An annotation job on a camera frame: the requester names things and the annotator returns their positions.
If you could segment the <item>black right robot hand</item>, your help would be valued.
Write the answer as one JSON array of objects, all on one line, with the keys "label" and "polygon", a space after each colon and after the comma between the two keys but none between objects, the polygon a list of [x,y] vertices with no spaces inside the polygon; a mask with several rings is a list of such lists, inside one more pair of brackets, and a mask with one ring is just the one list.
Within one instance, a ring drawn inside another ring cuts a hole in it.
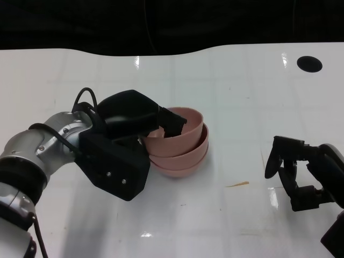
[{"label": "black right robot hand", "polygon": [[[297,162],[307,161],[311,175],[321,184],[300,187],[296,182]],[[310,146],[303,140],[275,136],[265,168],[265,178],[279,175],[292,210],[305,211],[325,203],[343,208],[343,155],[331,144]]]}]

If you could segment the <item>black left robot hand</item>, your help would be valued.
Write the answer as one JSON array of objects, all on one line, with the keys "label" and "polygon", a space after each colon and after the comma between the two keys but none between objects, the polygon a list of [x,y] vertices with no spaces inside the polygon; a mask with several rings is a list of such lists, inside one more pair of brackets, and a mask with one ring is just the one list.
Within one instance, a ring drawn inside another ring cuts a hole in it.
[{"label": "black left robot hand", "polygon": [[114,94],[97,106],[97,112],[106,124],[111,139],[146,137],[163,128],[167,137],[181,135],[187,119],[159,106],[136,90]]}]

